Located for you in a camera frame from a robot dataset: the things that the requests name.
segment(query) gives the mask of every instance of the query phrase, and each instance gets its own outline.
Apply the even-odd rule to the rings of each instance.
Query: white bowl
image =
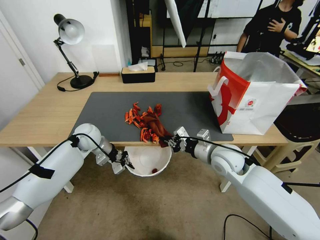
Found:
[[[130,161],[135,169],[127,166],[129,172],[140,177],[153,177],[161,173],[170,162],[172,151],[170,147],[125,147]]]

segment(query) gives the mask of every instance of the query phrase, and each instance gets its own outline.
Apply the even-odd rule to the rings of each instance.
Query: gray desk mat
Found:
[[[211,105],[208,92],[93,92],[84,106],[74,129],[91,123],[112,142],[139,142],[140,129],[124,122],[124,115],[139,102],[141,112],[148,106],[162,104],[159,117],[163,126],[173,134],[183,126],[189,136],[196,137],[203,129],[209,129],[212,141],[232,141],[231,134],[222,134]]]

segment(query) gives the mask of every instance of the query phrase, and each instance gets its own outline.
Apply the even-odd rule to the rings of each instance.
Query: plastic stool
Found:
[[[267,157],[256,149],[259,163],[273,173],[295,169],[320,143],[320,104],[286,106],[274,122],[288,144],[276,147]]]
[[[301,162],[320,143],[320,139],[300,143],[292,142],[289,139],[287,139],[287,141],[287,145],[277,146],[267,157],[264,157],[258,148],[255,150],[253,155],[263,167],[270,170],[272,173],[276,173],[297,168],[297,166],[301,164]],[[286,157],[290,161],[288,163],[281,163]]]

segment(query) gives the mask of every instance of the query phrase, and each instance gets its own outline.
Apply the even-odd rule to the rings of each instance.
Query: white paper bag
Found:
[[[208,86],[222,133],[263,135],[306,86],[269,53],[226,52],[216,83]]]

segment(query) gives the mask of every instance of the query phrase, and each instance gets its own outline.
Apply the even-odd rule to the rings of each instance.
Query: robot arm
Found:
[[[82,134],[91,137],[107,155]],[[6,231],[18,226],[36,207],[54,198],[81,168],[90,152],[96,155],[98,165],[111,163],[115,174],[121,173],[125,165],[133,167],[128,153],[116,150],[94,125],[82,124],[75,129],[74,135],[77,138],[57,145],[44,156],[48,157],[41,163],[41,167],[54,170],[50,179],[31,173],[19,182],[11,197],[0,203],[0,229]]]
[[[220,146],[186,139],[183,127],[177,129],[169,145],[175,151],[190,153],[228,179],[239,195],[275,231],[288,240],[320,238],[320,219],[313,207],[267,169],[245,163],[244,155]],[[210,141],[208,130],[202,129],[198,138]],[[235,145],[223,144],[241,151]]]
[[[237,146],[224,144],[221,147],[188,139],[183,127],[174,134],[166,140],[174,152],[190,153],[211,165],[280,235],[289,240],[319,239],[320,219],[312,206],[265,168],[246,163]],[[18,226],[37,206],[54,198],[80,169],[90,152],[96,155],[98,165],[111,163],[115,174],[121,173],[125,165],[133,168],[127,152],[116,150],[95,126],[80,125],[74,136],[77,138],[59,144],[58,148],[54,148],[56,150],[47,154],[49,157],[45,161],[42,160],[42,167],[54,170],[51,179],[31,173],[19,182],[11,197],[0,203],[0,229],[9,230]],[[210,141],[208,130],[202,129],[197,137]],[[100,143],[99,147],[92,140]]]

